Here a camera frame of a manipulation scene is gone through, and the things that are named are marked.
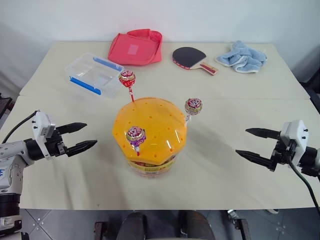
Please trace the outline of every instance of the pink pouch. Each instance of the pink pouch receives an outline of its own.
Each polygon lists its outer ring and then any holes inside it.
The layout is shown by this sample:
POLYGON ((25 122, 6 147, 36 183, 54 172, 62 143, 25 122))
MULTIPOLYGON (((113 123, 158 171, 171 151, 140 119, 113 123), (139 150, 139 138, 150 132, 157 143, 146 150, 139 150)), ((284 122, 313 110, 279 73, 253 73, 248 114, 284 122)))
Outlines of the pink pouch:
POLYGON ((150 29, 119 33, 112 41, 108 59, 120 65, 147 65, 161 61, 162 34, 150 29))

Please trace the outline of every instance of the candy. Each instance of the candy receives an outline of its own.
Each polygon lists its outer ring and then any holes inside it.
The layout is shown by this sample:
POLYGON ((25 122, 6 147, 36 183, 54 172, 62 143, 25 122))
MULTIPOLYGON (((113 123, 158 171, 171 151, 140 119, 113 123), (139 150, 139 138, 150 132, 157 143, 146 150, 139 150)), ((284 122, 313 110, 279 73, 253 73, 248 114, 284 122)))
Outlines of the candy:
POLYGON ((188 122, 191 116, 197 115, 202 109, 202 102, 199 98, 189 98, 185 101, 184 109, 187 113, 185 121, 188 122))
POLYGON ((128 142, 134 146, 136 154, 140 155, 140 144, 142 144, 146 140, 146 132, 144 129, 138 126, 132 126, 126 133, 126 139, 128 142))
POLYGON ((130 70, 125 70, 121 72, 119 75, 119 81, 127 88, 129 88, 129 94, 131 96, 132 102, 134 102, 134 94, 132 92, 132 86, 135 84, 136 81, 136 75, 130 71, 130 70))

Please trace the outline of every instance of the cable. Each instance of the cable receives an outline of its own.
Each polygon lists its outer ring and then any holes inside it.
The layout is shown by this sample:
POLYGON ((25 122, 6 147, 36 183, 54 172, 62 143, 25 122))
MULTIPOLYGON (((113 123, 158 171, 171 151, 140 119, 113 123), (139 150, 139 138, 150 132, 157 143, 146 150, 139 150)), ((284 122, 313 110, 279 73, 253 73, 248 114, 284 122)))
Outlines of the cable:
POLYGON ((296 169, 295 165, 292 163, 291 161, 291 156, 290 155, 285 155, 286 156, 286 160, 288 162, 288 164, 290 165, 290 167, 292 168, 292 170, 294 171, 294 173, 304 182, 304 184, 306 185, 306 187, 308 188, 309 190, 309 193, 310 193, 310 196, 312 198, 312 201, 314 203, 314 206, 319 214, 319 217, 320 217, 320 208, 319 208, 319 205, 318 205, 318 202, 317 202, 317 199, 315 197, 315 194, 314 194, 314 191, 312 190, 309 182, 304 178, 304 176, 301 175, 300 172, 298 172, 298 170, 296 169))
POLYGON ((34 117, 37 112, 38 112, 38 110, 34 111, 34 113, 32 113, 30 116, 28 116, 27 118, 25 118, 24 120, 19 122, 14 128, 12 128, 12 130, 7 134, 7 136, 5 136, 4 140, 2 141, 2 144, 5 144, 8 140, 8 138, 10 138, 11 134, 13 134, 14 131, 17 130, 17 128, 20 127, 22 124, 24 124, 26 121, 28 121, 29 119, 34 117))

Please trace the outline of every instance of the blue towel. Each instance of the blue towel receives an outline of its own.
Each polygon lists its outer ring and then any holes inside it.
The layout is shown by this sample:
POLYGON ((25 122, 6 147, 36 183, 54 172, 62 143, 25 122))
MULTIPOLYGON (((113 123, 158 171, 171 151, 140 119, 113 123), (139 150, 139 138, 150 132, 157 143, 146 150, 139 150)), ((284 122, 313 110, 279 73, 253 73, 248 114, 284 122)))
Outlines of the blue towel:
POLYGON ((268 59, 264 53, 247 47, 242 41, 236 41, 230 52, 215 60, 226 67, 232 67, 238 73, 246 74, 257 73, 268 59))

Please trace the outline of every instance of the table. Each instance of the table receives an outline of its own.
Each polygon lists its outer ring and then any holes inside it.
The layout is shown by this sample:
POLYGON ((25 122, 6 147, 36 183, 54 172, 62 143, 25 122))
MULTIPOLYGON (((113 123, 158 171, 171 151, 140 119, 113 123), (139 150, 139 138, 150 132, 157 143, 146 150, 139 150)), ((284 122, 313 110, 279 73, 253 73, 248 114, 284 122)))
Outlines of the table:
MULTIPOLYGON (((84 53, 106 57, 109 42, 56 42, 43 59, 33 77, 21 90, 22 96, 82 95, 91 99, 94 93, 83 91, 69 81, 65 67, 84 53)), ((173 43, 165 42, 162 61, 147 66, 128 66, 136 74, 133 87, 136 98, 153 96, 174 100, 201 97, 202 99, 309 99, 292 72, 272 44, 249 44, 264 51, 268 62, 259 73, 242 74, 225 67, 214 58, 228 52, 229 43, 173 43), (201 69, 185 70, 172 62, 172 52, 183 46, 195 47, 208 56, 219 69, 211 76, 201 69)), ((121 88, 116 99, 127 99, 128 89, 121 88)))
MULTIPOLYGON (((82 130, 63 135, 66 146, 97 139, 73 157, 38 160, 24 170, 21 208, 68 210, 281 209, 312 207, 308 190, 287 166, 275 172, 235 153, 249 150, 270 157, 275 140, 255 137, 247 128, 280 130, 302 119, 310 147, 319 147, 320 116, 307 99, 203 99, 199 116, 188 124, 188 139, 176 164, 165 175, 146 179, 127 166, 112 137, 112 126, 129 98, 111 100, 65 94, 19 96, 0 139, 35 109, 51 114, 57 126, 84 122, 82 130)), ((173 101, 183 109, 184 100, 173 101)), ((10 142, 32 136, 25 123, 10 142)), ((305 176, 320 199, 318 180, 305 176)))

